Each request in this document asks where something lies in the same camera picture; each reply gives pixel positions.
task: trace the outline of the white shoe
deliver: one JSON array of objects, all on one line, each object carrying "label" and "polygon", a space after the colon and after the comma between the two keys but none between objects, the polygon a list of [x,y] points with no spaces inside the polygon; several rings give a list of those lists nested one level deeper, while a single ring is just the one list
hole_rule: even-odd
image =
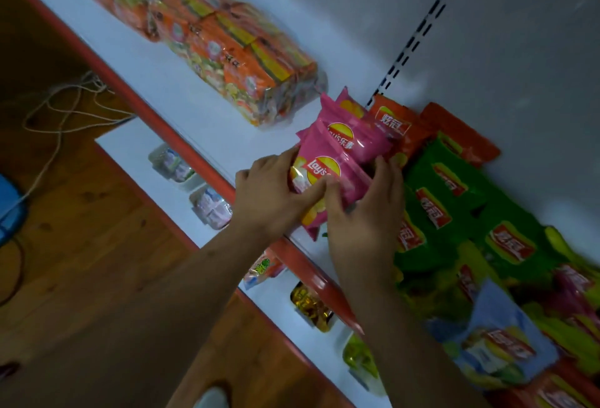
[{"label": "white shoe", "polygon": [[208,389],[194,404],[194,408],[230,408],[227,393],[217,386]]}]

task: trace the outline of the lower shelf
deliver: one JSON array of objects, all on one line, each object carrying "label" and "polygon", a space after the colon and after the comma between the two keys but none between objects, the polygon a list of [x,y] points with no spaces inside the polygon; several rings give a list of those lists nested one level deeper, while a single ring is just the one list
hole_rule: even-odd
[{"label": "lower shelf", "polygon": [[[162,140],[140,119],[131,120],[97,139],[102,151],[124,171],[136,190],[150,199],[167,225],[190,247],[206,244],[218,231],[203,225],[191,210],[188,192],[161,177],[148,161],[148,154]],[[368,392],[342,360],[342,350],[352,331],[336,318],[332,329],[323,333],[307,324],[289,296],[299,279],[289,270],[238,293],[249,299],[282,333],[289,348],[306,364],[315,367],[356,407],[390,407],[386,397]]]}]

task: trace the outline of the forearm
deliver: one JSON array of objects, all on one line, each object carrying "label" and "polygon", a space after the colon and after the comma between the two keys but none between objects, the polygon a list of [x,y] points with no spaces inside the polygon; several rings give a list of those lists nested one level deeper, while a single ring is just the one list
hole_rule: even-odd
[{"label": "forearm", "polygon": [[394,407],[488,407],[392,283],[341,279]]},{"label": "forearm", "polygon": [[263,245],[223,230],[133,302],[3,381],[0,405],[163,408]]}]

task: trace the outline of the red shelf edge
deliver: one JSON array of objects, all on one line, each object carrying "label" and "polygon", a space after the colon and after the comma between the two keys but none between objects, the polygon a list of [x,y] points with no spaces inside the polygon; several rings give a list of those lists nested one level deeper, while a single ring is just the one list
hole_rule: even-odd
[{"label": "red shelf edge", "polygon": [[[122,97],[137,115],[179,153],[225,200],[233,203],[235,188],[204,160],[179,134],[141,99],[68,25],[56,16],[41,0],[26,0],[81,55],[98,76]],[[271,249],[281,261],[352,329],[362,334],[345,296],[337,284],[318,268],[288,239],[281,238]]]},{"label": "red shelf edge", "polygon": [[[188,237],[187,234],[184,233],[184,231],[181,230],[181,228],[179,228],[177,226],[177,224],[171,219],[171,217],[169,217],[169,215],[167,215],[153,200],[152,198],[150,198],[150,196],[148,196],[148,194],[141,189],[141,187],[123,170],[123,168],[121,168],[117,162],[115,160],[113,160],[111,158],[111,156],[98,144],[96,143],[96,149],[98,151],[98,153],[101,155],[101,157],[104,159],[104,161],[110,165],[112,167],[112,169],[115,170],[115,172],[117,172],[117,174],[119,175],[120,178],[122,178],[124,180],[124,182],[127,184],[127,186],[134,192],[134,194],[140,198],[146,205],[148,205],[149,207],[152,207],[152,209],[154,210],[154,212],[158,215],[158,217],[160,218],[160,220],[163,222],[163,224],[169,229],[169,231],[171,231],[181,242],[183,242],[185,244],[185,246],[190,249],[190,251],[196,251],[199,249],[198,245],[196,245],[194,243],[193,240],[191,240],[190,237]],[[337,392],[341,395],[341,397],[343,398],[343,400],[345,401],[345,405],[348,407],[354,407],[354,405],[352,404],[352,402],[350,402],[350,400],[348,399],[348,397],[346,397],[344,395],[343,392],[341,392],[341,390],[335,386],[333,383],[331,383],[331,381],[329,381],[329,379],[319,370],[319,368],[317,368],[310,359],[308,359],[306,357],[306,355],[300,351],[300,349],[283,333],[281,332],[281,329],[279,329],[275,323],[265,314],[265,312],[263,312],[253,301],[251,298],[249,298],[244,291],[242,291],[241,289],[237,288],[235,289],[235,293],[237,294],[237,296],[247,305],[251,306],[253,309],[256,310],[256,312],[258,312],[259,316],[261,316],[263,318],[263,320],[266,322],[267,326],[269,328],[271,328],[272,330],[274,330],[280,337],[281,340],[283,340],[283,343],[285,343],[285,345],[288,347],[288,349],[298,358],[300,359],[300,361],[302,363],[304,363],[304,365],[306,365],[307,367],[309,367],[310,369],[312,369],[313,371],[317,372],[317,374],[319,375],[319,377],[323,378],[325,381],[327,381],[329,384],[332,384],[334,386],[334,388],[337,390]]]}]

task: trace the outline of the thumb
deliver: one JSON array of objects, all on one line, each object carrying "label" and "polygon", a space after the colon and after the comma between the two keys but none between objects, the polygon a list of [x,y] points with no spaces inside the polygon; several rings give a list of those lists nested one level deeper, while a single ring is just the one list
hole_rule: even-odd
[{"label": "thumb", "polygon": [[326,187],[326,176],[321,177],[298,196],[298,201],[304,209],[313,207],[323,197]]},{"label": "thumb", "polygon": [[341,204],[340,182],[335,179],[330,179],[327,182],[325,208],[327,209],[327,215],[329,217],[344,214],[344,207]]}]

